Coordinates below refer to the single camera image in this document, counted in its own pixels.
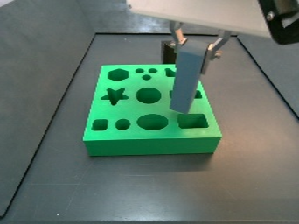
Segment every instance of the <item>rectangular hole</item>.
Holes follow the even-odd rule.
[[[105,130],[108,128],[108,120],[107,119],[97,119],[92,123],[92,130]]]
[[[173,91],[172,90],[169,91],[169,96],[171,96],[171,98],[173,96]],[[196,90],[193,99],[201,99],[201,91],[200,90]]]
[[[179,114],[177,123],[181,129],[200,129],[209,127],[204,114]]]

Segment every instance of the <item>hole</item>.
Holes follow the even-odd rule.
[[[119,130],[127,130],[131,125],[131,122],[127,119],[120,119],[116,121],[116,128]]]
[[[92,130],[105,130],[108,128],[108,120],[97,119],[92,123]]]
[[[161,93],[156,88],[144,87],[137,90],[137,92],[135,94],[135,98],[141,103],[156,103],[161,99]]]
[[[163,115],[143,115],[137,118],[136,124],[144,130],[160,130],[168,125],[168,120]]]
[[[201,98],[201,91],[200,90],[196,90],[193,98],[195,99],[200,99]]]
[[[151,68],[151,69],[148,69],[148,72],[149,72],[151,74],[155,74],[155,73],[157,72],[157,70],[156,70],[155,68]]]
[[[124,95],[125,89],[120,88],[119,90],[115,90],[112,88],[107,89],[107,95],[104,95],[100,100],[109,100],[111,105],[117,105],[117,102],[120,100],[127,100],[128,97]]]
[[[173,91],[172,90],[169,91],[169,96],[171,96],[171,98],[173,96]],[[196,90],[193,99],[200,99],[200,98],[201,98],[201,91],[200,90]]]
[[[175,71],[171,68],[165,68],[164,73],[167,77],[175,77]]]
[[[128,71],[123,70],[123,69],[116,69],[111,72],[108,72],[107,77],[112,80],[112,81],[121,81],[124,79],[128,78]]]
[[[145,75],[143,76],[143,79],[144,79],[145,81],[149,81],[149,80],[152,79],[152,76],[148,75],[148,74],[145,74]]]
[[[140,73],[144,72],[144,69],[143,69],[143,68],[137,68],[137,69],[135,70],[135,72],[136,72],[137,74],[140,74]]]
[[[204,114],[179,114],[177,123],[181,129],[197,129],[209,127]]]

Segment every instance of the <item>dark gray tabletop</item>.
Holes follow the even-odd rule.
[[[249,35],[237,39],[299,117],[299,44],[277,45],[269,38]]]
[[[0,30],[1,218],[95,33],[75,0],[12,1]]]
[[[168,38],[96,36],[3,223],[299,221],[298,120],[235,38],[201,77],[223,133],[216,152],[88,156],[100,66],[159,64]]]
[[[77,0],[96,33],[169,33],[169,21],[132,13],[127,0]],[[183,25],[183,33],[217,35],[217,29]]]

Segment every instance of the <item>circular hole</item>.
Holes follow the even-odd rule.
[[[160,130],[168,125],[168,120],[163,115],[149,114],[140,116],[136,124],[144,130]]]
[[[144,69],[143,69],[143,68],[137,68],[137,69],[135,70],[135,72],[136,72],[137,74],[140,74],[140,73],[144,72]]]
[[[152,76],[148,75],[148,74],[145,74],[145,75],[143,76],[143,79],[144,79],[145,81],[149,81],[149,80],[152,79]]]
[[[155,74],[155,73],[157,72],[157,70],[156,70],[155,68],[151,68],[151,69],[148,70],[148,72],[149,72],[151,74]]]
[[[131,122],[127,119],[120,119],[116,121],[116,128],[119,130],[127,130],[131,125]]]
[[[135,98],[141,103],[156,103],[161,99],[161,93],[156,88],[144,87],[137,90],[137,92],[135,94]]]

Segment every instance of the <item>green shape sorter block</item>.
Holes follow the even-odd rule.
[[[169,109],[175,65],[103,66],[83,141],[91,156],[212,153],[221,134],[199,83],[189,114]]]

